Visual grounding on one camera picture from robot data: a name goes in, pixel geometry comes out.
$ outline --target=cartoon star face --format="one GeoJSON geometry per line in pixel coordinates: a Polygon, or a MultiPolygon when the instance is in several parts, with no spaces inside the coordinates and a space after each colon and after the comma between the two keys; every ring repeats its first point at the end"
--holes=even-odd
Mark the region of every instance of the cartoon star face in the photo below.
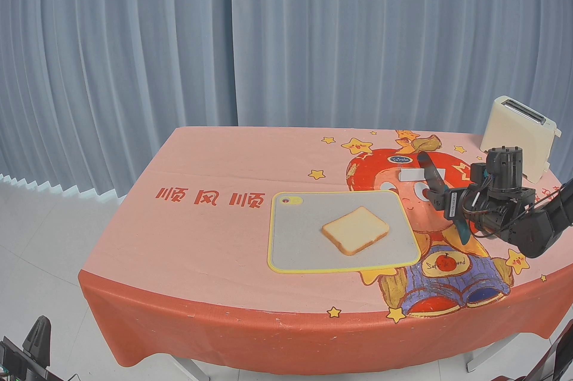
{"type": "Polygon", "coordinates": [[[414,231],[427,233],[448,228],[452,222],[444,219],[443,213],[436,211],[425,196],[425,190],[428,188],[426,182],[400,182],[399,174],[398,168],[379,172],[374,188],[391,190],[398,194],[414,231]]]}

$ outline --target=white label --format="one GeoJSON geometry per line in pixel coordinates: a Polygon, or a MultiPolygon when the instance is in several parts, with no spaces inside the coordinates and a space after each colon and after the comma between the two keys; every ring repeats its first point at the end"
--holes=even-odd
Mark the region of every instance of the white label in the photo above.
{"type": "Polygon", "coordinates": [[[458,200],[458,194],[452,193],[452,200],[450,201],[450,217],[455,216],[455,203],[458,200]]]}
{"type": "MultiPolygon", "coordinates": [[[[445,169],[438,169],[438,172],[442,179],[446,178],[445,169]]],[[[424,170],[422,168],[402,168],[398,175],[398,180],[400,182],[419,182],[426,180],[426,177],[424,177],[424,170]]]]}

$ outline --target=cutting board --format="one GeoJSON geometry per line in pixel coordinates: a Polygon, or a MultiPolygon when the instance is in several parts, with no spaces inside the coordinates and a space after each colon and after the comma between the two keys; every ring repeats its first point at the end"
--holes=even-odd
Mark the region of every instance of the cutting board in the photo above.
{"type": "Polygon", "coordinates": [[[277,273],[339,273],[413,265],[420,249],[398,195],[390,190],[282,192],[270,217],[268,264],[277,273]],[[390,226],[373,245],[346,256],[321,232],[360,206],[390,226]]]}

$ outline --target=floor tile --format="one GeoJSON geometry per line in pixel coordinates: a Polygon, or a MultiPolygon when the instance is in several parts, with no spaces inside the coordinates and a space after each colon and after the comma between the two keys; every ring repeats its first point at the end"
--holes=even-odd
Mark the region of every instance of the floor tile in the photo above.
{"type": "Polygon", "coordinates": [[[22,258],[79,285],[77,275],[118,207],[117,198],[105,203],[79,194],[59,198],[22,258]]]}
{"type": "Polygon", "coordinates": [[[0,218],[0,246],[21,256],[40,224],[61,199],[47,190],[16,188],[0,218]]]}
{"type": "MultiPolygon", "coordinates": [[[[440,360],[441,379],[442,381],[491,381],[500,375],[521,377],[534,368],[550,346],[549,340],[544,340],[536,334],[519,334],[501,351],[471,373],[466,371],[471,353],[440,360]]],[[[474,354],[479,354],[481,350],[474,351],[474,354]]]]}
{"type": "Polygon", "coordinates": [[[15,185],[12,185],[10,181],[0,179],[0,205],[8,201],[14,191],[16,191],[15,185]]]}
{"type": "Polygon", "coordinates": [[[3,295],[2,290],[7,284],[8,279],[14,269],[14,265],[18,261],[18,257],[15,256],[9,250],[0,246],[0,297],[3,295]]]}
{"type": "Polygon", "coordinates": [[[52,324],[50,370],[68,379],[73,342],[88,309],[81,289],[18,259],[0,297],[0,335],[21,347],[39,316],[52,324]]]}
{"type": "Polygon", "coordinates": [[[401,370],[379,373],[356,373],[327,376],[271,375],[241,370],[239,381],[440,381],[438,362],[415,365],[401,370]]]}
{"type": "MultiPolygon", "coordinates": [[[[136,381],[169,380],[189,381],[171,356],[154,354],[134,367],[118,365],[90,311],[85,315],[68,363],[69,376],[78,373],[82,381],[136,381]]],[[[197,362],[212,381],[237,381],[239,370],[197,362]]]]}

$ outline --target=table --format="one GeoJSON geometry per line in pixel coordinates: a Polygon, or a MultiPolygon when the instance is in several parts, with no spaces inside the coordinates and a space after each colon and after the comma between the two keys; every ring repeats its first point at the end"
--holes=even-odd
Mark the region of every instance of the table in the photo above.
{"type": "MultiPolygon", "coordinates": [[[[83,294],[125,367],[167,353],[275,374],[375,372],[520,332],[548,338],[573,302],[573,230],[536,259],[497,238],[462,246],[424,201],[423,183],[399,180],[425,150],[447,184],[466,186],[469,164],[485,159],[480,141],[406,130],[179,128],[80,272],[83,294]],[[422,261],[335,273],[271,268],[276,194],[381,188],[398,194],[422,261]],[[437,253],[456,259],[449,274],[424,261],[437,253]]],[[[558,185],[548,172],[535,188],[543,196],[558,185]]]]}

